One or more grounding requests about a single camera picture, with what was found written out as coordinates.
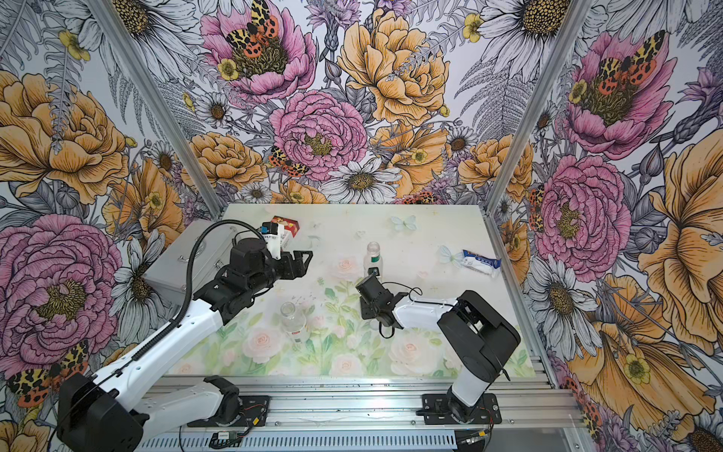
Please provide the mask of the clear bottle green label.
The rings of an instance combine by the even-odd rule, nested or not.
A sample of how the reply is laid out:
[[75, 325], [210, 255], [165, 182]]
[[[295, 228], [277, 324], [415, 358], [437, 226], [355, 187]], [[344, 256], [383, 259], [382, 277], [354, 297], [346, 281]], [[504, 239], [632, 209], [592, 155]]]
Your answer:
[[363, 261], [365, 276], [374, 275], [378, 279], [382, 277], [383, 260], [381, 256], [380, 244], [372, 241], [366, 247], [365, 261]]

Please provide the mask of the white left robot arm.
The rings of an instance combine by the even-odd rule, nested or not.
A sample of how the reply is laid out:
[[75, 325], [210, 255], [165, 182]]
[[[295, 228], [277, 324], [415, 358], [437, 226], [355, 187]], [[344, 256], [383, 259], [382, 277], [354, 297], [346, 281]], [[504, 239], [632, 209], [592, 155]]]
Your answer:
[[245, 238], [230, 262], [190, 294], [181, 311], [131, 353], [62, 384], [56, 436], [73, 451], [133, 451], [159, 433], [196, 421], [231, 425], [242, 418], [237, 388], [220, 376], [148, 399], [147, 392], [192, 348], [226, 326], [279, 280], [306, 275], [310, 250], [273, 257], [265, 242]]

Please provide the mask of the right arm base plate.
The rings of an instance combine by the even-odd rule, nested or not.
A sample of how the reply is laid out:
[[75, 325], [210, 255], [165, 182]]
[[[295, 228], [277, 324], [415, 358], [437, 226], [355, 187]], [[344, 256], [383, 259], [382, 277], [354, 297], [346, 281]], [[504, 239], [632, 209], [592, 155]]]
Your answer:
[[422, 407], [415, 414], [424, 418], [426, 425], [494, 426], [503, 418], [496, 395], [483, 394], [474, 407], [455, 399], [452, 393], [422, 395]]

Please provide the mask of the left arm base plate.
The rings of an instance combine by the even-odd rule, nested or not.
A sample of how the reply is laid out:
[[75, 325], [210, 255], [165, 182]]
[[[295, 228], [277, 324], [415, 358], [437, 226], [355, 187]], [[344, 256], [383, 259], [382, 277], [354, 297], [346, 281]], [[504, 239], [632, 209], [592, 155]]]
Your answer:
[[267, 395], [240, 395], [232, 404], [231, 414], [214, 415], [188, 423], [189, 428], [248, 429], [265, 427], [269, 414], [270, 397]]

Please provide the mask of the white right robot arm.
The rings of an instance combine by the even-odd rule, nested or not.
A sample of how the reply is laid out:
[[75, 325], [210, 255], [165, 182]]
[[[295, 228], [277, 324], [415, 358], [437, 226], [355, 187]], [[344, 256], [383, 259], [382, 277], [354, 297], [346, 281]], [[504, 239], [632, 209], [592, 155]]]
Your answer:
[[393, 331], [421, 329], [440, 333], [461, 361], [461, 371], [444, 394], [422, 395], [416, 412], [427, 425], [482, 425], [502, 422], [497, 399], [488, 393], [521, 344], [504, 316], [472, 290], [455, 299], [424, 299], [392, 293], [371, 274], [357, 284], [361, 317]]

